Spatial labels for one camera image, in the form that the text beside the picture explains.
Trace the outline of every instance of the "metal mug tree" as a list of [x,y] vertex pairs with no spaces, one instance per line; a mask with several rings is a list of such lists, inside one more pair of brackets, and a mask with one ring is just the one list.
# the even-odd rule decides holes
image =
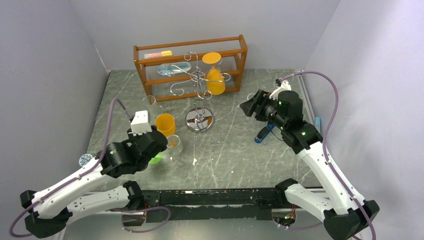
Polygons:
[[169,91],[174,96],[181,96],[184,94],[185,90],[183,88],[174,88],[176,85],[188,83],[190,81],[193,81],[195,83],[195,92],[197,94],[197,97],[194,100],[194,108],[188,111],[185,115],[185,125],[190,131],[194,133],[204,133],[209,130],[215,122],[214,114],[211,112],[211,110],[205,108],[203,105],[203,100],[208,100],[213,96],[212,92],[207,90],[207,88],[205,87],[204,82],[225,83],[231,79],[231,75],[229,75],[228,73],[221,73],[220,78],[222,80],[207,79],[206,76],[210,71],[212,71],[213,69],[219,70],[217,66],[219,66],[223,61],[221,56],[219,56],[219,59],[217,60],[217,62],[219,61],[218,63],[214,62],[210,70],[208,70],[207,72],[203,72],[199,67],[199,56],[197,55],[197,53],[189,51],[184,55],[184,59],[189,62],[192,60],[193,55],[196,57],[196,66],[195,71],[193,71],[192,73],[189,73],[176,65],[167,66],[164,72],[168,77],[175,75],[175,72],[173,71],[170,71],[171,74],[168,73],[168,68],[173,67],[179,69],[182,73],[190,75],[189,80],[172,84]]

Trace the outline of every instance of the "green object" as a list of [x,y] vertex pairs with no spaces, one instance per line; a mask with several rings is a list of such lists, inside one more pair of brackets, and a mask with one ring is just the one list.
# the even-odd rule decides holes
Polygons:
[[148,162],[148,164],[152,164],[152,165],[157,164],[161,161],[161,159],[162,159],[162,152],[159,152],[156,156],[154,156],[154,158],[152,158]]

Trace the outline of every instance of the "orange cup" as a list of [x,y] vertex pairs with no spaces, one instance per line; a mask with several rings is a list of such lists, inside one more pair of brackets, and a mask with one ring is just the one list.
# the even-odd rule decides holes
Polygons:
[[175,133],[175,119],[171,114],[164,113],[157,116],[155,121],[157,130],[165,137]]

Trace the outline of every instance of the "small blue object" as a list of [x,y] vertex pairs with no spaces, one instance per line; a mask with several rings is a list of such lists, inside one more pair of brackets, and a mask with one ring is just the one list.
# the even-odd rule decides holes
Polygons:
[[315,128],[318,130],[318,133],[321,133],[321,118],[319,116],[315,117]]
[[254,137],[255,143],[257,144],[262,143],[262,141],[268,136],[268,134],[270,134],[270,132],[273,130],[274,127],[275,127],[274,124],[268,124],[265,127],[263,127],[262,130],[259,131],[257,136]]
[[162,75],[162,76],[172,76],[174,74],[183,73],[183,71],[187,72],[191,68],[192,68],[192,65],[187,61],[180,61],[180,62],[175,62],[175,63],[171,63],[171,64],[164,63],[164,64],[161,64],[157,68],[157,73],[159,75]]
[[82,167],[86,165],[93,158],[93,155],[86,153],[79,158],[79,165]]

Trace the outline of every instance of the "chrome stand base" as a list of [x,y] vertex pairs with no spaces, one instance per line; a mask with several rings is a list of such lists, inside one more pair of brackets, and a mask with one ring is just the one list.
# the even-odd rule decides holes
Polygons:
[[197,107],[185,115],[185,125],[194,133],[204,133],[214,125],[215,117],[207,108]]

